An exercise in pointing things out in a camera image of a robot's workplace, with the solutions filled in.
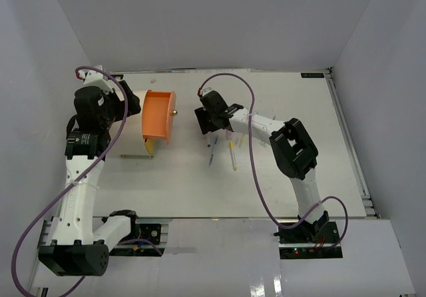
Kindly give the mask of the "blue cap white marker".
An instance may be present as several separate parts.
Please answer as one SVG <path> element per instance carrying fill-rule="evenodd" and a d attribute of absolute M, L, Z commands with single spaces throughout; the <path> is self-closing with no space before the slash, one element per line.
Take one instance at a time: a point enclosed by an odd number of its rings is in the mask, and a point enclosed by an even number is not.
<path fill-rule="evenodd" d="M 210 134 L 206 135 L 206 142 L 207 142 L 207 147 L 210 148 L 212 144 Z"/>

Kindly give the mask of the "orange drawer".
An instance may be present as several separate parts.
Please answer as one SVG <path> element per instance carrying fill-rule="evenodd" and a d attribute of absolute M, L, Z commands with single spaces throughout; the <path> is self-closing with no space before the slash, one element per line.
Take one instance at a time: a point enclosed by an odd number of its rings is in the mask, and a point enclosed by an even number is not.
<path fill-rule="evenodd" d="M 176 93 L 149 90 L 142 108 L 142 135 L 150 140 L 165 140 L 170 144 L 172 125 L 176 117 Z"/>

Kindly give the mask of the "yellow cap white marker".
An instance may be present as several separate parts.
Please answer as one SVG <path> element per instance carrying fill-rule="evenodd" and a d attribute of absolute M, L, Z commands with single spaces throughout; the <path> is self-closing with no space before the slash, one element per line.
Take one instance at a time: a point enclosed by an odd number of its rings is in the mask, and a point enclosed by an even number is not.
<path fill-rule="evenodd" d="M 234 153 L 234 143 L 232 141 L 229 141 L 228 146 L 229 146 L 229 149 L 230 149 L 232 168 L 233 168 L 234 171 L 237 171 L 236 155 Z"/>

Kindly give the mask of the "yellow bottom drawer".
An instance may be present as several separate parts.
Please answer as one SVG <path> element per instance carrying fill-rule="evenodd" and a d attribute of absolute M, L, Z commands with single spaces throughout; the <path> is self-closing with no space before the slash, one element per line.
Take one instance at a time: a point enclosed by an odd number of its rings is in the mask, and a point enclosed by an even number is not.
<path fill-rule="evenodd" d="M 154 149 L 155 149 L 155 140 L 153 140 L 153 139 L 145 139 L 144 140 L 144 146 L 145 146 L 145 149 L 146 149 L 147 153 L 150 156 L 153 156 L 154 155 Z"/>

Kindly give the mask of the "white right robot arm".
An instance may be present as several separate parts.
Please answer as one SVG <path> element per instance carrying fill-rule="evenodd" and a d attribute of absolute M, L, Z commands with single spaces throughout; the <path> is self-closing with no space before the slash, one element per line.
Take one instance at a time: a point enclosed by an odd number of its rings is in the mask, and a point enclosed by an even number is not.
<path fill-rule="evenodd" d="M 277 167 L 290 179 L 296 196 L 301 221 L 296 230 L 310 243 L 322 238 L 329 215 L 321 203 L 316 182 L 318 149 L 302 122 L 269 119 L 252 114 L 242 105 L 227 105 L 214 90 L 199 93 L 199 98 L 202 106 L 194 112 L 202 134 L 223 129 L 250 135 L 271 146 Z"/>

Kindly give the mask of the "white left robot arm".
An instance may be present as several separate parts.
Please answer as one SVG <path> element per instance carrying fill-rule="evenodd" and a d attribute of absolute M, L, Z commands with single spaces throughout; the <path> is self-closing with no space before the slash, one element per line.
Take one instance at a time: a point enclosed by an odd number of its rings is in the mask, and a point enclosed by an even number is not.
<path fill-rule="evenodd" d="M 85 85 L 75 92 L 76 110 L 67 125 L 65 147 L 67 177 L 71 189 L 64 195 L 50 244 L 40 247 L 39 261 L 57 276 L 102 276 L 109 253 L 121 241 L 140 237 L 137 214 L 118 210 L 93 228 L 97 184 L 105 164 L 103 152 L 111 143 L 110 128 L 123 116 L 141 112 L 140 99 L 121 80 L 125 100 L 114 90 Z"/>

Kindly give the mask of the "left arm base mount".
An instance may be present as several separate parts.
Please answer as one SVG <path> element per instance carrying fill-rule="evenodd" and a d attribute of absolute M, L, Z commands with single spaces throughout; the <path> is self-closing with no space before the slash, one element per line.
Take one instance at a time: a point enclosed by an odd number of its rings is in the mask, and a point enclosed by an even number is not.
<path fill-rule="evenodd" d="M 110 251 L 116 257 L 161 257 L 168 240 L 168 221 L 139 219 L 136 233 L 124 237 Z"/>

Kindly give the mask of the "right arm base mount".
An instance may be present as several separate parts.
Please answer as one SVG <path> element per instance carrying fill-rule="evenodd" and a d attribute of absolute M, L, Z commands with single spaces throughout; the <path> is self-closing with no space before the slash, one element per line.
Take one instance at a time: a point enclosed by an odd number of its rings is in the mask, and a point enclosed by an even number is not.
<path fill-rule="evenodd" d="M 281 260 L 319 260 L 340 259 L 343 252 L 340 244 L 333 246 L 339 239 L 335 222 L 328 222 L 314 238 L 306 236 L 300 229 L 279 229 L 274 233 L 278 239 Z"/>

